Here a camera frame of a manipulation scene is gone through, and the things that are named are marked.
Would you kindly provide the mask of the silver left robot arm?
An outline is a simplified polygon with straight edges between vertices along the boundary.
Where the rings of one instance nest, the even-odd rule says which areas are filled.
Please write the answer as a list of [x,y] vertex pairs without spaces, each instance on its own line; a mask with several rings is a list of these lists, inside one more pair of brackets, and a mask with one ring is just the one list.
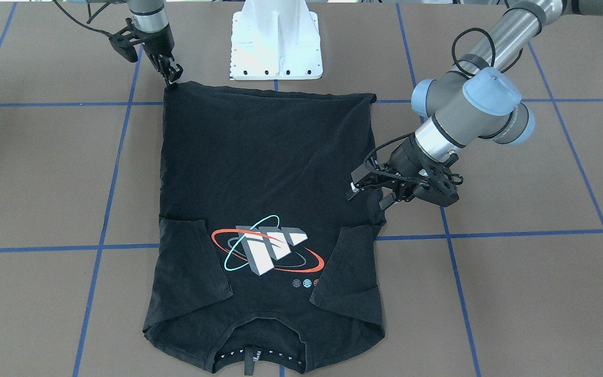
[[440,207],[457,202],[463,178],[451,166],[461,150],[476,139],[514,146],[533,133],[534,114],[506,72],[565,7],[564,1],[517,1],[490,31],[476,28],[483,40],[461,57],[452,51],[453,65],[442,78],[416,84],[411,106],[424,118],[421,126],[396,138],[387,162],[378,163],[376,149],[367,153],[351,174],[347,199],[385,187],[383,210],[414,198]]

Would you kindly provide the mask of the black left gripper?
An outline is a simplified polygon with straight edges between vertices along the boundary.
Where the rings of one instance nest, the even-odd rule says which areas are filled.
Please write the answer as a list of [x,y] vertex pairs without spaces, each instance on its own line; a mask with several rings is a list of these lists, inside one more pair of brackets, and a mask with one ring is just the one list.
[[357,202],[368,210],[380,212],[387,210],[395,203],[409,201],[417,191],[428,195],[432,192],[433,183],[419,174],[420,170],[438,173],[438,161],[430,158],[418,145],[414,134],[405,135],[402,143],[395,148],[387,161],[387,172],[402,178],[413,178],[422,182],[396,181],[390,191],[383,193],[383,185],[392,183],[392,178],[385,176],[380,165],[360,164],[350,173],[350,189],[345,198]]

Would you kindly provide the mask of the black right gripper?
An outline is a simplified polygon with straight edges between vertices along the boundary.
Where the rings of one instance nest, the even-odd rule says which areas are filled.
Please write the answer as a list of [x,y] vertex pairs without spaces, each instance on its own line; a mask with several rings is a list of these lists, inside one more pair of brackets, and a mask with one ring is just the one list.
[[174,38],[171,29],[156,32],[142,31],[143,49],[154,69],[163,77],[165,85],[172,87],[181,78],[183,68],[175,62]]

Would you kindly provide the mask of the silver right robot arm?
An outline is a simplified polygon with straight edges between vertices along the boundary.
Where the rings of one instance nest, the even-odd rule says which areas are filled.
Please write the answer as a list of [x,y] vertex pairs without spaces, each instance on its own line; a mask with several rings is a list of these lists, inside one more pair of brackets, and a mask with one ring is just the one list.
[[127,1],[131,14],[132,33],[142,42],[143,50],[154,69],[173,88],[183,68],[173,55],[175,47],[165,1]]

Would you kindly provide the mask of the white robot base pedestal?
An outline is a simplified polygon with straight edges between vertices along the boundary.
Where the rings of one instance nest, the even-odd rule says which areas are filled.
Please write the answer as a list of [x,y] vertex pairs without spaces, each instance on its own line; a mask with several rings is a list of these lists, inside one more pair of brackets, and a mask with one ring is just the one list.
[[230,53],[231,80],[320,79],[318,15],[304,1],[246,1],[232,17]]

